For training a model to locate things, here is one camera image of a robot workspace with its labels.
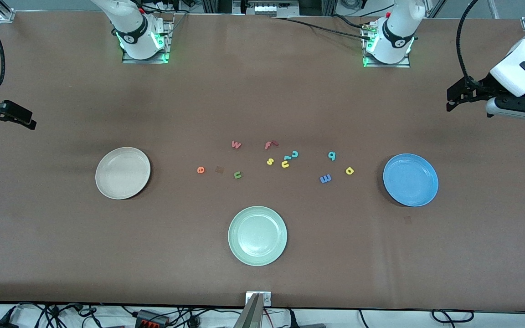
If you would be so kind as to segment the blue round plate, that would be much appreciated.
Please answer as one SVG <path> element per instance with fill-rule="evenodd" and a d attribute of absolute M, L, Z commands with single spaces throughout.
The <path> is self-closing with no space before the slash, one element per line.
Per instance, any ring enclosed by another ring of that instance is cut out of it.
<path fill-rule="evenodd" d="M 398 154 L 385 164 L 383 185 L 388 195 L 406 207 L 422 207 L 433 201 L 439 190 L 435 168 L 415 154 Z"/>

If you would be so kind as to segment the beige round plate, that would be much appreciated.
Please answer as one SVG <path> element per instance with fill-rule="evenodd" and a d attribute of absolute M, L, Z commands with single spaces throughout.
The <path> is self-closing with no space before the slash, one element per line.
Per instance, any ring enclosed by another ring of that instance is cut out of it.
<path fill-rule="evenodd" d="M 138 148 L 121 147 L 110 151 L 100 160 L 94 181 L 105 197 L 125 200 L 143 191 L 150 177 L 148 156 Z"/>

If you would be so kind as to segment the silver connector box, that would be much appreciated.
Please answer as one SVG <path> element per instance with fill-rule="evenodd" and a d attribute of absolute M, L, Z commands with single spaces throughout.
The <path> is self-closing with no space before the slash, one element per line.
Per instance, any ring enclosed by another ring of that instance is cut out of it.
<path fill-rule="evenodd" d="M 300 15 L 298 0 L 232 0 L 231 13 L 269 17 Z"/>

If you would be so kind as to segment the black red power adapter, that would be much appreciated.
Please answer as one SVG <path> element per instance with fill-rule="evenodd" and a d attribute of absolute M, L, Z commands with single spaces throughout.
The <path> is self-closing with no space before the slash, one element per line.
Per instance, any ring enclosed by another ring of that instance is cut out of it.
<path fill-rule="evenodd" d="M 166 328 L 170 322 L 169 316 L 144 310 L 138 311 L 135 318 L 134 328 Z"/>

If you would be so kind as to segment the pale green round plate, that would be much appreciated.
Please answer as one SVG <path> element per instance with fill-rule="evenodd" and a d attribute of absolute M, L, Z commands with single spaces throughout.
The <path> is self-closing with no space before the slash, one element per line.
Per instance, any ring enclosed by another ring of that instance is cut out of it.
<path fill-rule="evenodd" d="M 252 206 L 239 211 L 227 233 L 228 245 L 242 263 L 262 267 L 275 262 L 286 249 L 288 230 L 275 210 Z"/>

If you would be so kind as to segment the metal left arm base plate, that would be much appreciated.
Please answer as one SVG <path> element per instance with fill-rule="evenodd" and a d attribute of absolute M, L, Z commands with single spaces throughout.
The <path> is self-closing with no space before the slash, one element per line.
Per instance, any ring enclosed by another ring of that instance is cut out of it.
<path fill-rule="evenodd" d="M 410 68 L 409 53 L 415 36 L 398 38 L 385 36 L 386 17 L 371 21 L 367 29 L 362 30 L 362 56 L 364 67 Z"/>

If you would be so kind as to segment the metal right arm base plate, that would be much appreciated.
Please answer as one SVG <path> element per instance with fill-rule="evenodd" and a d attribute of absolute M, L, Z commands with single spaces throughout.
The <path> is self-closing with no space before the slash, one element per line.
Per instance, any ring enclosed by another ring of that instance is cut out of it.
<path fill-rule="evenodd" d="M 122 63 L 167 64 L 170 58 L 175 21 L 143 14 L 144 23 L 133 35 L 121 37 L 117 33 L 123 51 Z"/>

